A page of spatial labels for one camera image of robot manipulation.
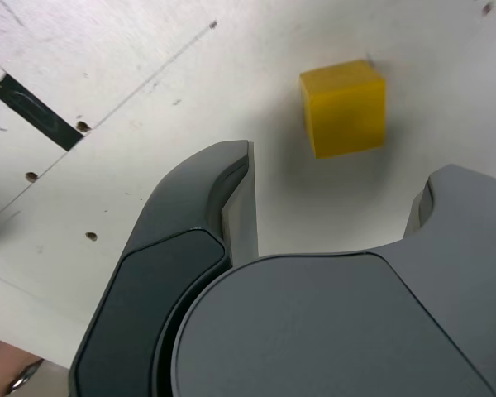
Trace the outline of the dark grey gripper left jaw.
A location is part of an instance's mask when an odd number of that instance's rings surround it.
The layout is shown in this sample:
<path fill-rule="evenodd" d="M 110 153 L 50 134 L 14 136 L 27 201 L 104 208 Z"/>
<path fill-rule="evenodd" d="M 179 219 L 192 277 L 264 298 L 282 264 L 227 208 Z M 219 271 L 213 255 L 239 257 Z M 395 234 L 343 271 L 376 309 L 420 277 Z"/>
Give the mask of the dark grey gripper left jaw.
<path fill-rule="evenodd" d="M 72 396 L 170 396 L 174 341 L 198 295 L 232 266 L 223 209 L 250 173 L 249 141 L 223 141 L 155 187 L 69 371 Z"/>

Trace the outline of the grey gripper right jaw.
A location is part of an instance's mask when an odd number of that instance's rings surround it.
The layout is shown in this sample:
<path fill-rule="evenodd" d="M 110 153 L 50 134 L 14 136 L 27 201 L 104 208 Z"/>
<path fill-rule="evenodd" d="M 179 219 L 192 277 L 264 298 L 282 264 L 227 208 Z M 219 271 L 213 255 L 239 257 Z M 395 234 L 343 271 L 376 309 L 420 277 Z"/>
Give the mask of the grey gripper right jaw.
<path fill-rule="evenodd" d="M 269 256 L 192 304 L 176 396 L 496 396 L 496 179 L 448 165 L 422 225 L 345 254 Z"/>

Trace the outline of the person's hand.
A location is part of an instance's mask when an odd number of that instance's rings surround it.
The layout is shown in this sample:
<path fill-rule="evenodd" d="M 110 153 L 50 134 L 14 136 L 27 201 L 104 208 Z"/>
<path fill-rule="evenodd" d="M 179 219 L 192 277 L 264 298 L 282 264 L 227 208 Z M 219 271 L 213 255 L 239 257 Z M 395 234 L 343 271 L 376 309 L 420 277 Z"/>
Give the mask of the person's hand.
<path fill-rule="evenodd" d="M 22 387 L 42 362 L 42 358 L 0 341 L 0 396 Z"/>

